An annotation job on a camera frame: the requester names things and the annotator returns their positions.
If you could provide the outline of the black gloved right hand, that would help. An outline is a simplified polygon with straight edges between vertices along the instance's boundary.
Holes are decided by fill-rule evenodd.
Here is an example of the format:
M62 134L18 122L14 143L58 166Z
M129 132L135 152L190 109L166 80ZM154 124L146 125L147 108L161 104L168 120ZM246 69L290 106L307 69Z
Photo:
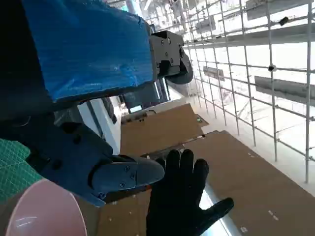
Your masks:
M230 197L208 209L200 208L209 166L202 158L194 160L190 149L173 149L157 162L165 175L151 188L146 216L148 236L200 236L233 209Z

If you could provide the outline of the black left hand, blue tape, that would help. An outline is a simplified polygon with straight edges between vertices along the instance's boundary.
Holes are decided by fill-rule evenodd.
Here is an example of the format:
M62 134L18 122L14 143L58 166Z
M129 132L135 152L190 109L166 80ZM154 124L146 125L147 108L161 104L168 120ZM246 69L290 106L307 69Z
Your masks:
M163 168L115 154L85 124L54 113L193 71L183 38L101 0L0 3L0 137L30 150L41 176L96 207L110 192L154 183Z

